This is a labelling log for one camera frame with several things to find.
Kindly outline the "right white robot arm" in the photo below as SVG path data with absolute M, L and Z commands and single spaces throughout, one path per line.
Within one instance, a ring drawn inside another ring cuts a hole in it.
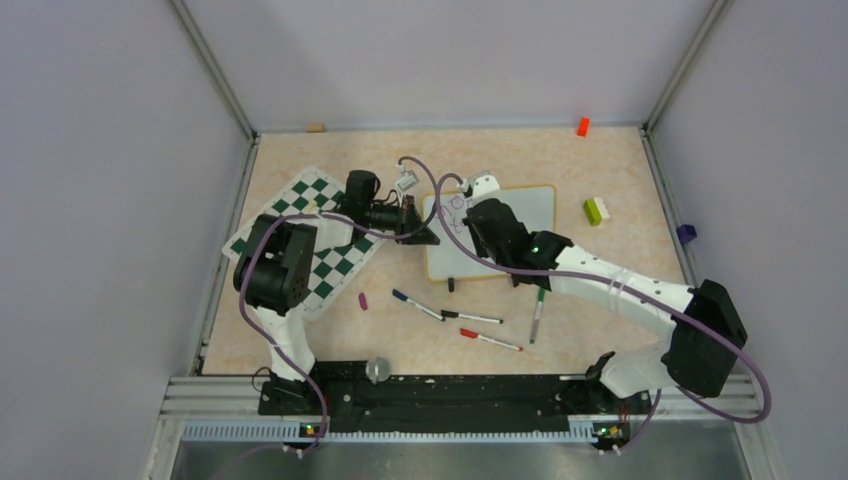
M 723 390 L 736 362 L 727 343 L 741 349 L 748 335 L 720 283 L 692 287 L 636 273 L 586 251 L 567 237 L 530 232 L 512 209 L 487 199 L 466 212 L 475 252 L 508 269 L 515 285 L 578 296 L 637 323 L 658 340 L 628 352 L 609 352 L 592 365 L 589 404 L 612 412 L 644 390 L 679 386 L 703 398 Z

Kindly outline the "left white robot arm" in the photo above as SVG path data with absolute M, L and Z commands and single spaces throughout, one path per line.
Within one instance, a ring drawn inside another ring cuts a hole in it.
M 353 170 L 341 190 L 321 177 L 299 181 L 271 212 L 256 217 L 238 239 L 233 285 L 247 323 L 268 341 L 269 389 L 297 413 L 319 404 L 320 386 L 307 376 L 315 365 L 304 322 L 340 293 L 381 241 L 438 245 L 430 219 L 418 213 L 405 188 L 416 176 L 405 171 L 395 189 L 379 198 L 381 182 Z

